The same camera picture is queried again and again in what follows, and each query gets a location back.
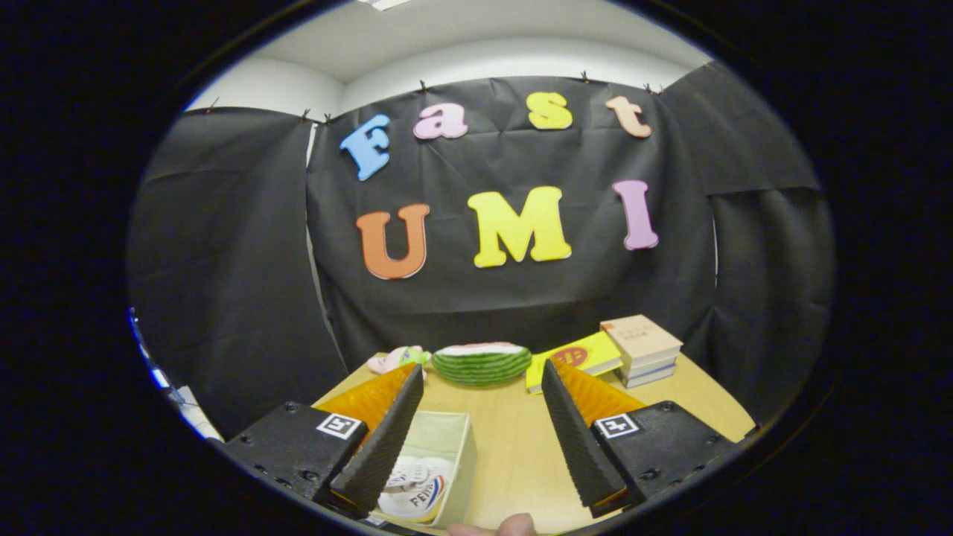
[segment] finger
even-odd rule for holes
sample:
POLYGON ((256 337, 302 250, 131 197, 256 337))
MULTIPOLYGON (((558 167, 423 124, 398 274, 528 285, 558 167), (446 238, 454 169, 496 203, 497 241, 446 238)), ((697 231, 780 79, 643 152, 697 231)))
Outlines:
POLYGON ((493 530, 487 530, 478 526, 464 525, 454 523, 447 527, 447 534, 450 536, 495 536, 493 530))
POLYGON ((499 524, 497 536, 537 536, 533 518, 529 514, 516 514, 499 524))

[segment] wooden table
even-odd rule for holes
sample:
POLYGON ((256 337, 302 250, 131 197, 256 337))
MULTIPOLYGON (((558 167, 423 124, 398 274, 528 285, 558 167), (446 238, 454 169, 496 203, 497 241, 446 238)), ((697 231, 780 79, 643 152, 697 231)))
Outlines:
MULTIPOLYGON (((528 512, 537 531, 546 534, 588 526, 618 514, 594 520, 582 505, 559 449, 546 402, 541 394, 526 392, 524 378, 495 387, 472 388, 443 380, 430 363, 425 370, 427 380, 418 409, 469 413, 473 424, 476 479, 466 523, 496 528, 506 517, 528 512)), ((362 366, 314 405, 374 376, 362 366)), ((727 391, 684 355, 676 359, 672 376, 628 391, 614 373, 600 377, 646 405, 675 402, 732 442, 740 441, 755 425, 727 391)), ((447 533, 408 526, 431 534, 447 533)))

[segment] stack of books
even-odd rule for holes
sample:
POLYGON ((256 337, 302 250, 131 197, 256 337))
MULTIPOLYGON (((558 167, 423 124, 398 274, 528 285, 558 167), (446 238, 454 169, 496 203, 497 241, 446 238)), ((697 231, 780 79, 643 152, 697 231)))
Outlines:
POLYGON ((675 358, 681 350, 681 340, 644 315, 607 320, 599 327, 621 352, 622 366, 616 369, 616 374, 625 388, 631 389, 675 373, 675 358))

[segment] screw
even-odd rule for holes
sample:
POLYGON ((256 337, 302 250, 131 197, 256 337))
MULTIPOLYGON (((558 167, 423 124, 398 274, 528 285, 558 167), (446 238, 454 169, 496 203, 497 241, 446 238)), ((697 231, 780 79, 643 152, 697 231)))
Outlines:
POLYGON ((658 469, 649 469, 639 474, 639 480, 641 482, 655 480, 656 478, 659 477, 660 474, 661 474, 661 471, 659 471, 658 469))

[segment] ceiling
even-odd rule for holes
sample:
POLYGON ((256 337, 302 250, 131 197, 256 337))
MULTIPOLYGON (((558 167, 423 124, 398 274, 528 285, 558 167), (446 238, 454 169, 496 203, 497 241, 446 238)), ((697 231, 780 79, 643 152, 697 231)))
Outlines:
POLYGON ((348 84, 421 53, 512 37, 606 43, 649 53, 686 69, 710 60, 673 33, 605 0, 411 0, 386 11, 348 2, 254 55, 305 65, 348 84))

